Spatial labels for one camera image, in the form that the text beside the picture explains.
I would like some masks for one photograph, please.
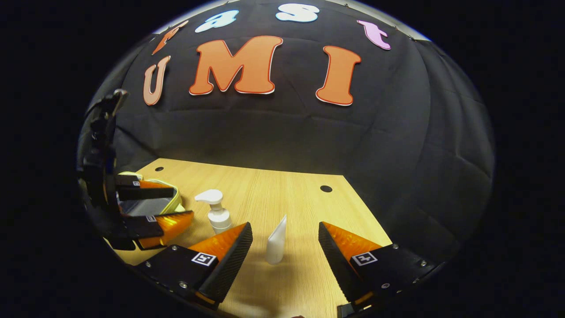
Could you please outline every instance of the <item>black background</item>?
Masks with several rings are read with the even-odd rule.
[[[548,3],[373,3],[467,72],[497,144],[493,197],[473,238],[436,278],[380,316],[557,316],[563,226],[551,197],[562,189],[554,184],[562,62],[554,46],[558,11]],[[4,146],[18,164],[8,169],[15,184],[5,195],[26,193],[6,208],[11,315],[198,316],[117,261],[86,219],[73,175],[81,116],[106,72],[138,40],[194,6],[29,2],[3,9],[4,76],[15,86],[5,93],[14,100],[5,102],[11,128]]]

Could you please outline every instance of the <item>pink letter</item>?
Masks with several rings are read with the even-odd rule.
[[[390,50],[390,44],[383,42],[383,38],[381,37],[381,35],[388,37],[384,31],[379,30],[376,25],[370,22],[357,20],[357,23],[365,27],[365,35],[371,42],[382,49]]]

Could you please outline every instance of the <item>white letter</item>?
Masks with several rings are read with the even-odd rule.
[[[230,10],[224,13],[216,14],[215,16],[206,20],[204,24],[194,30],[196,33],[204,32],[211,28],[221,28],[236,20],[235,16],[239,13],[238,10]]]
[[[312,22],[318,18],[316,13],[320,12],[320,9],[315,6],[300,5],[298,3],[281,5],[279,10],[282,12],[275,15],[277,19],[296,22]]]

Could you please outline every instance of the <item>orange letter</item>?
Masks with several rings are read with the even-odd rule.
[[[167,63],[171,59],[171,56],[164,57],[159,61],[157,66],[159,69],[157,70],[157,84],[155,85],[155,92],[151,93],[151,76],[153,75],[153,71],[155,70],[155,64],[151,65],[145,71],[145,81],[143,83],[143,100],[148,105],[155,105],[161,98],[161,93],[163,92],[163,76],[165,75],[165,67]]]
[[[324,52],[329,55],[328,72],[325,83],[316,91],[320,101],[349,106],[353,104],[353,96],[349,93],[353,67],[361,62],[361,57],[352,51],[337,46],[324,46]]]
[[[276,36],[256,36],[232,55],[222,40],[200,45],[200,61],[196,69],[194,85],[188,90],[192,95],[209,94],[214,85],[208,81],[210,71],[222,92],[228,90],[241,68],[241,79],[235,89],[240,93],[269,94],[275,91],[271,82],[271,61],[277,46],[283,40]]]
[[[173,37],[177,33],[177,31],[180,28],[184,27],[187,23],[188,23],[188,20],[184,21],[183,23],[179,24],[176,28],[167,32],[167,34],[165,34],[165,36],[163,37],[161,42],[159,42],[159,44],[157,45],[157,48],[153,51],[153,53],[151,55],[157,53],[160,49],[162,49],[165,46],[165,44],[167,44],[167,40],[169,40],[171,37]]]

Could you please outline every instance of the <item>wooden table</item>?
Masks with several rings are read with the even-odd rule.
[[[250,222],[253,243],[218,311],[241,318],[302,315],[336,317],[346,304],[343,293],[318,243],[318,223],[326,221],[381,246],[392,244],[371,211],[341,175],[201,164],[160,158],[138,171],[179,188],[183,206],[194,211],[187,231],[170,244],[189,247],[214,236],[207,214],[210,206],[194,196],[208,189],[224,194],[223,207],[233,225]],[[320,186],[330,186],[324,192]],[[265,261],[267,238],[287,215],[285,253],[278,265]],[[160,252],[116,251],[137,265]]]

